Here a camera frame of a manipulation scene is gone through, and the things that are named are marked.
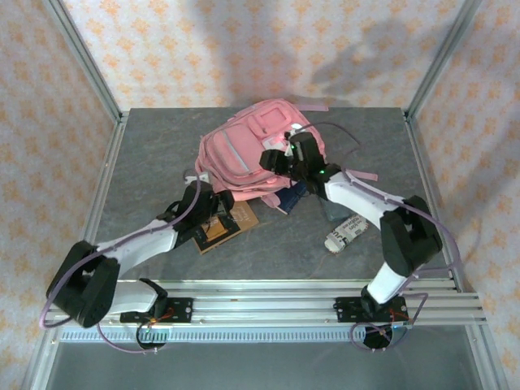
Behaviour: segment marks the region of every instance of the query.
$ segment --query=black bracket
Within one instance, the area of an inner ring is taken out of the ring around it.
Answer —
[[[166,312],[173,310],[173,315],[161,319],[160,323],[191,323],[193,315],[193,298],[169,297],[166,301]],[[150,321],[150,313],[129,311],[119,317],[121,323],[147,323]]]
[[[334,309],[338,323],[392,323],[407,321],[408,308],[404,297],[394,297],[381,310],[368,314],[360,297],[337,297]]]

